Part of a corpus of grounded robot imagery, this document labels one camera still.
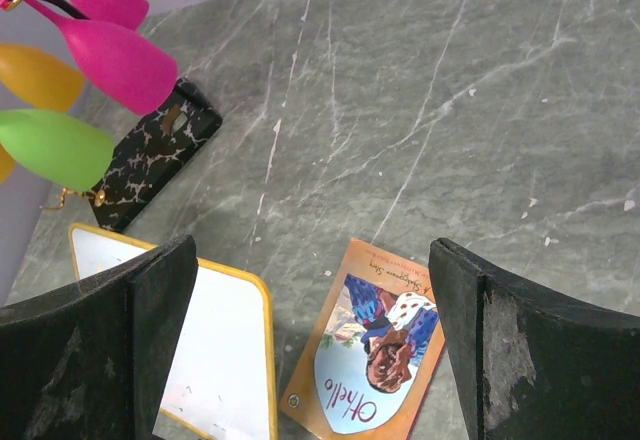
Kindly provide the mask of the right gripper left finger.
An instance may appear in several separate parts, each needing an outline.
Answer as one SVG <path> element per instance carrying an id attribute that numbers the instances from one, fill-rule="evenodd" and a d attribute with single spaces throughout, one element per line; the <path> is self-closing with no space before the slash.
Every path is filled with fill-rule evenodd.
<path id="1" fill-rule="evenodd" d="M 3 307 L 2 438 L 151 438 L 197 270 L 184 235 Z"/>

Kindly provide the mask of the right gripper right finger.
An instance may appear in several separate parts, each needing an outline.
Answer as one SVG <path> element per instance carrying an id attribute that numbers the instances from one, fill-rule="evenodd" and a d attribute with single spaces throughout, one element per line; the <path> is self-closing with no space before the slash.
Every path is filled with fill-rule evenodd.
<path id="1" fill-rule="evenodd" d="M 440 238 L 431 283 L 471 439 L 636 439 L 639 319 Z"/>

